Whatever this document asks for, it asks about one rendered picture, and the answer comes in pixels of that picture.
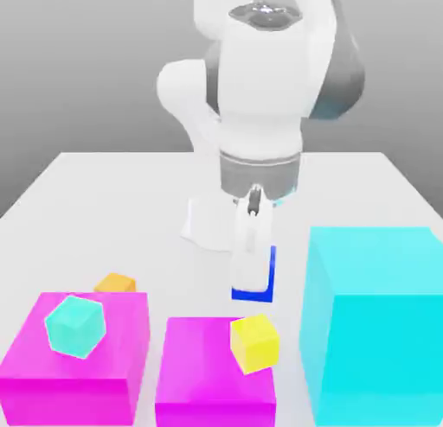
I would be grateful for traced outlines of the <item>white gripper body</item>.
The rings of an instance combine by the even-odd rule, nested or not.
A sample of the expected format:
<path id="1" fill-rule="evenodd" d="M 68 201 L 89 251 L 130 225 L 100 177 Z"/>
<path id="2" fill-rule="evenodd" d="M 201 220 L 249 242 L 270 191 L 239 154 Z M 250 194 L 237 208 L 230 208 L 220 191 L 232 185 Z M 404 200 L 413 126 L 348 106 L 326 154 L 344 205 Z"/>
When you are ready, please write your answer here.
<path id="1" fill-rule="evenodd" d="M 248 195 L 239 200 L 231 264 L 234 289 L 250 292 L 267 289 L 272 223 L 273 204 L 264 195 Z"/>

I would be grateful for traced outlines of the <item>small blue cube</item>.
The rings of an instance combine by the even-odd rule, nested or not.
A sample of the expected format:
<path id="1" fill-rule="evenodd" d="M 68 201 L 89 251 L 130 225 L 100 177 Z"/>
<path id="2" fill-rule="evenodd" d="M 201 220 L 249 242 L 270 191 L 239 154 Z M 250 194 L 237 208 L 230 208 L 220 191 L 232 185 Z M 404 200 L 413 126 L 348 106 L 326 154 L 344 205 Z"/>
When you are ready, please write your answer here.
<path id="1" fill-rule="evenodd" d="M 270 261 L 268 272 L 267 288 L 264 291 L 248 291 L 231 289 L 231 298 L 234 300 L 271 303 L 273 301 L 273 288 L 276 263 L 276 246 L 272 245 L 270 249 Z"/>

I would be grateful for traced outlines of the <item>small yellow cube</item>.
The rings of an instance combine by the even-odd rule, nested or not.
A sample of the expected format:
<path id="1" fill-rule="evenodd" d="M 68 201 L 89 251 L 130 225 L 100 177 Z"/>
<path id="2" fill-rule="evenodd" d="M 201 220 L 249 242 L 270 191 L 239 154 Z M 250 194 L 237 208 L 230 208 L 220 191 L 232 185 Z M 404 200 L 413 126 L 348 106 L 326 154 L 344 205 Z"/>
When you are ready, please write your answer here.
<path id="1" fill-rule="evenodd" d="M 231 352 L 245 375 L 278 363 L 279 333 L 267 315 L 251 315 L 231 321 L 229 335 Z"/>

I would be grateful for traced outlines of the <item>small orange cube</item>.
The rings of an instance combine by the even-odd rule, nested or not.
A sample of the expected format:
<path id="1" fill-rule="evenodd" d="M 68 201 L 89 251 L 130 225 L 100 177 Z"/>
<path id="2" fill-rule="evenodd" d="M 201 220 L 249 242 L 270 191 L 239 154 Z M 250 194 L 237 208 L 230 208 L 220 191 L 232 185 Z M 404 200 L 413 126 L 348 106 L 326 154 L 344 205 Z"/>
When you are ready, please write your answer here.
<path id="1" fill-rule="evenodd" d="M 93 288 L 94 292 L 136 292 L 136 280 L 118 273 L 109 273 Z"/>

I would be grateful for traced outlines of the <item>small teal cube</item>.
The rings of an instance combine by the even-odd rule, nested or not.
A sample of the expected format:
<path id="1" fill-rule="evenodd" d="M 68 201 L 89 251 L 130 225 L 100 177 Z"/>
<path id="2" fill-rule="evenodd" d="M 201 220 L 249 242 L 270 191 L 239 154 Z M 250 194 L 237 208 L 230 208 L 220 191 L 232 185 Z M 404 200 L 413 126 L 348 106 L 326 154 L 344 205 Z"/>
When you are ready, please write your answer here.
<path id="1" fill-rule="evenodd" d="M 106 335 L 103 304 L 69 295 L 44 319 L 50 348 L 85 360 Z"/>

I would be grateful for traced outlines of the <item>large magenta box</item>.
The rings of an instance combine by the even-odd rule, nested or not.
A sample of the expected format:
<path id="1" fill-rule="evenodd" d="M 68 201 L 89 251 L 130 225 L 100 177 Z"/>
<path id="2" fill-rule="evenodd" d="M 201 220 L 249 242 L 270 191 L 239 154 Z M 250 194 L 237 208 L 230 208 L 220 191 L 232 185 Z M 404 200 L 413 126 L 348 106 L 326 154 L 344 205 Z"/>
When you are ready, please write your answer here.
<path id="1" fill-rule="evenodd" d="M 66 297 L 41 293 L 0 363 L 7 425 L 133 424 L 150 339 L 147 295 L 85 295 L 102 303 L 106 335 L 84 360 L 48 344 L 44 319 Z"/>
<path id="2" fill-rule="evenodd" d="M 167 321 L 155 397 L 157 427 L 275 427 L 273 372 L 243 374 L 232 317 Z"/>

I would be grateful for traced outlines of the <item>large cyan box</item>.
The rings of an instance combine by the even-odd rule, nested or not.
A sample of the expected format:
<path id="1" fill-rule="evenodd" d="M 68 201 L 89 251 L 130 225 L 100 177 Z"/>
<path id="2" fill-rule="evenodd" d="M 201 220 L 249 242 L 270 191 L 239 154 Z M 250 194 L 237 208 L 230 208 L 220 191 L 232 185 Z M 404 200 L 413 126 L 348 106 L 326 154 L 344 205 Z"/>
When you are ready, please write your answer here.
<path id="1" fill-rule="evenodd" d="M 443 421 L 443 241 L 423 226 L 311 229 L 299 349 L 316 425 Z"/>

